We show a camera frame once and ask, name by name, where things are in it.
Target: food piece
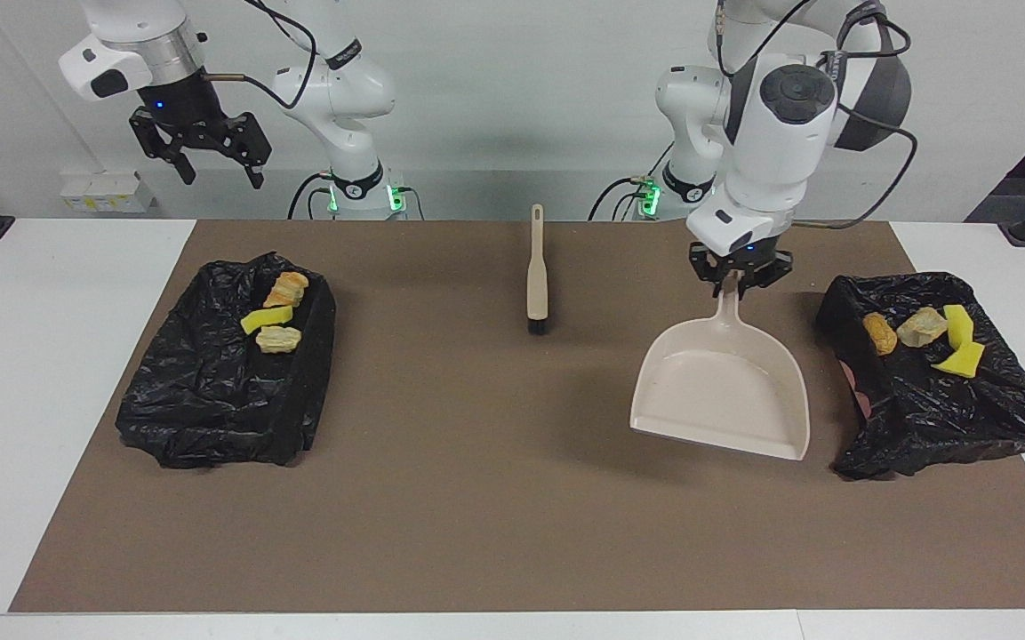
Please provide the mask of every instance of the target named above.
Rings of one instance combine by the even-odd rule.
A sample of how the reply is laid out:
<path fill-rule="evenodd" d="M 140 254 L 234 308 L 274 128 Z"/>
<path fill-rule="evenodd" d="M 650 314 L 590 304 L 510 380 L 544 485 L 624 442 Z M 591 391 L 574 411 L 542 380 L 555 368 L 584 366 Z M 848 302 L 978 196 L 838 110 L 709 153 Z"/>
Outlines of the food piece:
<path fill-rule="evenodd" d="M 932 364 L 932 367 L 944 373 L 954 373 L 956 376 L 976 376 L 979 373 L 979 361 L 982 360 L 982 353 L 986 349 L 985 346 L 975 342 L 963 344 L 947 360 L 943 360 L 939 364 Z"/>
<path fill-rule="evenodd" d="M 290 353 L 301 339 L 302 333 L 292 327 L 263 327 L 255 336 L 255 344 L 263 353 Z"/>
<path fill-rule="evenodd" d="M 263 303 L 263 307 L 284 307 L 288 304 L 291 307 L 298 307 L 302 303 L 302 295 L 310 284 L 311 281 L 301 273 L 284 271 L 280 273 L 276 284 L 272 287 L 272 292 L 268 294 L 268 299 Z"/>
<path fill-rule="evenodd" d="M 292 307 L 259 309 L 248 313 L 239 323 L 241 327 L 244 327 L 244 333 L 250 336 L 259 327 L 266 327 L 269 324 L 289 323 L 293 316 L 295 316 L 295 309 Z"/>
<path fill-rule="evenodd" d="M 874 344 L 876 356 L 887 356 L 895 351 L 895 346 L 899 344 L 898 336 L 891 328 L 891 324 L 879 313 L 868 313 L 864 316 L 864 328 L 867 329 L 871 342 Z"/>
<path fill-rule="evenodd" d="M 947 317 L 947 341 L 954 351 L 975 341 L 975 320 L 961 304 L 944 305 L 942 315 Z"/>
<path fill-rule="evenodd" d="M 906 323 L 895 329 L 903 344 L 914 348 L 933 344 L 944 332 L 947 332 L 947 319 L 940 316 L 934 307 L 924 307 L 916 311 L 914 316 L 908 317 Z"/>

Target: dustpan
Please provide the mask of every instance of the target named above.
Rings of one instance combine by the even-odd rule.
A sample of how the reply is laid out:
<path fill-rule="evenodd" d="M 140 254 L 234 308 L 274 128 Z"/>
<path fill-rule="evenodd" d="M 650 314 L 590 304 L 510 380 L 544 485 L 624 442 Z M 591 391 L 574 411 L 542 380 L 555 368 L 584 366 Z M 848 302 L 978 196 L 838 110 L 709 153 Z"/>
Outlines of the dustpan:
<path fill-rule="evenodd" d="M 666 329 L 643 360 L 630 429 L 699 444 L 801 461 L 808 393 L 792 353 L 737 316 L 737 273 L 719 311 Z"/>

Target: white wall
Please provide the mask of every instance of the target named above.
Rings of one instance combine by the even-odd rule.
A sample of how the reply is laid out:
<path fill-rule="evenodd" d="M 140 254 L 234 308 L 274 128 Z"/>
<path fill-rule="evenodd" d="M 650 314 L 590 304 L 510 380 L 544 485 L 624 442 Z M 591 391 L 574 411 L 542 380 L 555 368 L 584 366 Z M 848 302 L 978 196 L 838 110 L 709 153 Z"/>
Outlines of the white wall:
<path fill-rule="evenodd" d="M 301 61 L 270 21 L 239 1 L 184 4 L 211 36 L 210 70 L 269 77 Z M 906 125 L 921 151 L 881 217 L 962 219 L 1025 153 L 1025 3 L 886 4 L 914 36 L 905 55 L 914 82 Z M 708 63 L 713 3 L 345 5 L 366 51 L 398 78 L 398 109 L 371 127 L 382 157 L 421 190 L 426 213 L 519 216 L 540 200 L 554 216 L 579 217 L 601 186 L 646 170 L 669 142 L 654 82 L 668 65 Z M 197 183 L 179 185 L 131 137 L 125 120 L 134 96 L 86 104 L 61 81 L 57 56 L 85 33 L 73 0 L 0 0 L 0 210 L 64 215 L 57 172 L 88 169 L 95 157 L 109 170 L 141 170 L 168 216 L 277 216 L 298 177 L 325 166 L 318 144 L 276 105 L 248 86 L 222 85 L 224 109 L 255 112 L 276 147 L 269 185 L 251 193 L 236 165 L 195 153 Z M 827 39 L 789 33 L 775 48 L 796 45 L 815 52 Z M 801 214 L 864 210 L 906 147 L 894 141 L 861 157 L 830 153 Z"/>

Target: brown table surface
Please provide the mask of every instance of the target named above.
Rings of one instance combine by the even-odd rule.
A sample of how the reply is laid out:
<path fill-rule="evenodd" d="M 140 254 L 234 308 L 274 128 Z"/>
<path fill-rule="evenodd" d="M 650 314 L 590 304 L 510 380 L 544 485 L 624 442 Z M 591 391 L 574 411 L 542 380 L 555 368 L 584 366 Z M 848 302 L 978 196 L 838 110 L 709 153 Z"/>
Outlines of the brown table surface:
<path fill-rule="evenodd" d="M 789 231 L 794 272 L 742 305 L 805 372 L 802 463 L 626 427 L 647 346 L 714 308 L 683 224 L 546 235 L 529 336 L 527 224 L 197 224 L 11 610 L 1025 608 L 1020 457 L 828 469 L 856 414 L 813 317 L 838 273 L 913 271 L 886 224 Z M 117 440 L 130 374 L 200 266 L 268 250 L 338 299 L 316 446 L 160 470 Z"/>

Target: trash bag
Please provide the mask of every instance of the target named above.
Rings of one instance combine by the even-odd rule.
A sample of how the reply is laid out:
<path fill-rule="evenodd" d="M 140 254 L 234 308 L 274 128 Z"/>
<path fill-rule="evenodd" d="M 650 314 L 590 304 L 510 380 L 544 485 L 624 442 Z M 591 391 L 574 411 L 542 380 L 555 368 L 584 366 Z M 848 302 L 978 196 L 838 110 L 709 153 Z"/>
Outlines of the trash bag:
<path fill-rule="evenodd" d="M 985 345 L 973 379 L 932 369 L 954 352 L 946 335 L 921 349 L 900 344 L 878 357 L 862 318 L 881 313 L 898 327 L 919 308 L 961 304 Z M 833 470 L 865 479 L 913 475 L 939 463 L 974 463 L 1025 452 L 1025 370 L 950 273 L 833 280 L 816 318 L 853 385 L 861 428 Z"/>
<path fill-rule="evenodd" d="M 292 353 L 261 353 L 241 317 L 263 307 L 279 273 L 310 286 L 288 323 Z M 309 450 L 330 381 L 334 296 L 324 277 L 274 252 L 200 268 L 156 333 L 121 401 L 127 446 L 171 469 L 255 461 L 287 465 Z"/>

